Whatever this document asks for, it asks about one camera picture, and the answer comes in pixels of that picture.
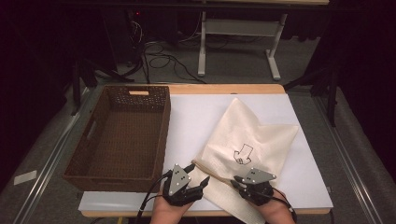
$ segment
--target floor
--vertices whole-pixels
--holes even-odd
[[[151,83],[278,83],[287,84],[300,77],[309,63],[317,40],[281,40],[276,62],[281,75],[273,81],[264,47],[266,38],[212,36],[207,43],[206,75],[196,76],[196,39],[177,47],[156,43],[147,48],[148,76]],[[169,60],[173,55],[178,62]],[[128,70],[120,64],[119,72]],[[142,70],[130,76],[145,83]],[[98,78],[101,85],[115,80]],[[328,186],[334,204],[335,223],[393,223],[396,219],[396,186],[365,137],[342,92],[337,92],[336,127],[326,119],[326,98],[311,97],[309,86],[287,92],[304,129],[315,161]],[[14,176],[33,170],[37,178],[19,185],[10,180],[0,197],[0,223],[93,223],[78,211],[82,192],[62,179],[68,158],[80,138],[98,89],[84,89],[83,106],[74,117],[72,92],[64,108],[37,139]],[[104,218],[97,223],[117,223]],[[240,223],[233,217],[184,218],[180,223]],[[330,214],[299,216],[298,223],[331,223]]]

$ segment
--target white tote bag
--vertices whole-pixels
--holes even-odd
[[[279,176],[298,126],[261,125],[255,114],[235,98],[205,147],[192,161],[191,186],[211,175],[204,197],[246,223],[263,223],[261,215],[231,186],[235,175],[254,167]],[[276,179],[270,182],[276,187]]]

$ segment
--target drawing on bag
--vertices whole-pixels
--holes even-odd
[[[244,144],[240,151],[233,152],[233,158],[239,164],[246,165],[251,162],[250,153],[253,151],[253,147]]]

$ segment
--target person's left hand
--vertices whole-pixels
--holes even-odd
[[[156,197],[152,208],[150,224],[177,224],[192,204],[193,203],[188,203],[181,207],[173,206],[170,205],[164,197]]]

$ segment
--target brown wicker basket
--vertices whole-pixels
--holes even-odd
[[[168,87],[105,86],[64,179],[87,191],[147,192],[163,172],[170,110]]]

